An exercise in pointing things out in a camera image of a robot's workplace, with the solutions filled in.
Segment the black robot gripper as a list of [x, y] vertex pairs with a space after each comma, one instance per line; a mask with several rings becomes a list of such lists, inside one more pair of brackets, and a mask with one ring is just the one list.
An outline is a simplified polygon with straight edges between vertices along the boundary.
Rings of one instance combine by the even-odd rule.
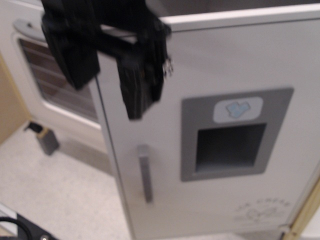
[[128, 119], [161, 99], [171, 28], [143, 0], [44, 0], [41, 28], [67, 82], [81, 90], [100, 71], [98, 52], [116, 59]]

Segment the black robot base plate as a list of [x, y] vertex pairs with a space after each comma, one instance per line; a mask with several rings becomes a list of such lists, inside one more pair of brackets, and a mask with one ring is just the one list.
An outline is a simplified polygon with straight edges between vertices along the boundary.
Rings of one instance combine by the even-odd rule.
[[17, 220], [22, 222], [30, 231], [33, 240], [57, 240], [58, 238], [52, 235], [50, 232], [41, 228], [32, 221], [29, 221], [24, 216], [17, 214]]

